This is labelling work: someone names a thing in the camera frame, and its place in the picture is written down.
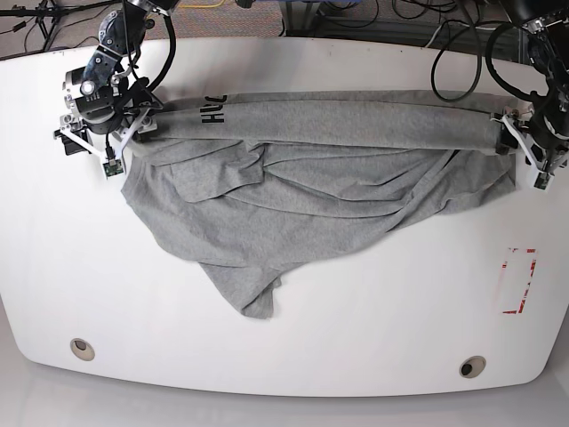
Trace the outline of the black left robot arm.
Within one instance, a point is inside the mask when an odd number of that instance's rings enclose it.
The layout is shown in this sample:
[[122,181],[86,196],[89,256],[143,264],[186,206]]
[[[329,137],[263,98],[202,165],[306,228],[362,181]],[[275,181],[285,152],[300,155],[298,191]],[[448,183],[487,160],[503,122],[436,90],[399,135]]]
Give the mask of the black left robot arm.
[[[477,88],[482,67],[506,93],[528,103],[532,112],[527,120],[512,113],[501,116],[502,126],[525,152],[540,179],[546,180],[558,168],[568,165],[568,3],[566,1],[498,1],[505,21],[494,21],[494,29],[486,41],[478,35],[482,21],[475,21],[462,1],[455,3],[461,11],[466,28],[451,36],[437,54],[430,70],[430,84],[436,97],[447,103],[462,101]],[[520,60],[533,67],[545,79],[547,92],[528,92],[504,79],[494,66],[494,50],[499,38],[507,32],[518,33]],[[443,53],[453,41],[469,32],[475,43],[477,65],[469,89],[455,97],[442,95],[436,86],[436,68]]]

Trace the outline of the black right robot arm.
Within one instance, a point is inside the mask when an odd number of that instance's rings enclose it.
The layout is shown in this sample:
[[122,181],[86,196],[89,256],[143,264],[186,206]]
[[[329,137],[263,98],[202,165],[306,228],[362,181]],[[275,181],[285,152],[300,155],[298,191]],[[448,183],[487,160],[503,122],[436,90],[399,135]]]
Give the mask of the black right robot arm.
[[[94,154],[104,165],[115,165],[122,156],[110,136],[116,134],[124,146],[132,135],[147,126],[152,115],[164,107],[155,95],[176,53],[172,13],[177,1],[123,1],[100,24],[99,44],[82,68],[65,75],[63,100],[68,113],[60,117],[53,133],[67,156]],[[136,73],[141,44],[154,26],[151,13],[164,18],[169,52],[158,75],[150,80]]]

